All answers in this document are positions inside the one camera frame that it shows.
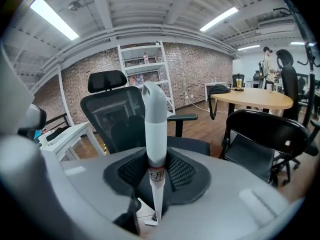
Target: lamp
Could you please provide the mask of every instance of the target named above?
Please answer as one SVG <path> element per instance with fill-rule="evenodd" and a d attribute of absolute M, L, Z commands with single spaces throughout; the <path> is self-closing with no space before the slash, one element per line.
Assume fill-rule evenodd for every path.
<path fill-rule="evenodd" d="M 240 59 L 234 59 L 232 61 L 232 74 L 238 75 L 238 78 L 236 79 L 236 89 L 235 91 L 243 91 L 242 88 L 242 79 L 240 79 L 240 74 L 242 74 L 242 61 Z"/>

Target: table leg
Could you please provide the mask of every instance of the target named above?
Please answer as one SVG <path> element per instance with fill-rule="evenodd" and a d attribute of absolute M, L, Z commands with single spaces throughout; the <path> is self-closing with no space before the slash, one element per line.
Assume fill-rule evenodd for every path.
<path fill-rule="evenodd" d="M 229 108 L 228 108 L 228 116 L 235 111 L 235 104 L 229 103 Z M 225 132 L 224 132 L 224 137 L 222 139 L 222 146 L 224 147 L 226 144 L 228 132 L 227 132 L 227 126 L 225 127 Z"/>
<path fill-rule="evenodd" d="M 208 91 L 207 91 L 207 86 L 204 85 L 204 97 L 205 97 L 205 102 L 208 101 Z"/>
<path fill-rule="evenodd" d="M 69 147 L 67 149 L 67 151 L 65 152 L 65 154 L 67 155 L 67 157 L 70 160 L 79 160 L 79 156 L 77 155 L 77 153 L 74 151 L 74 149 L 72 147 Z"/>
<path fill-rule="evenodd" d="M 99 142 L 97 141 L 94 133 L 92 132 L 92 130 L 89 128 L 86 131 L 86 135 L 88 136 L 91 144 L 93 145 L 93 147 L 95 148 L 95 150 L 98 152 L 99 156 L 105 156 L 105 152 L 103 151 L 103 149 L 101 148 L 101 146 L 99 145 Z"/>

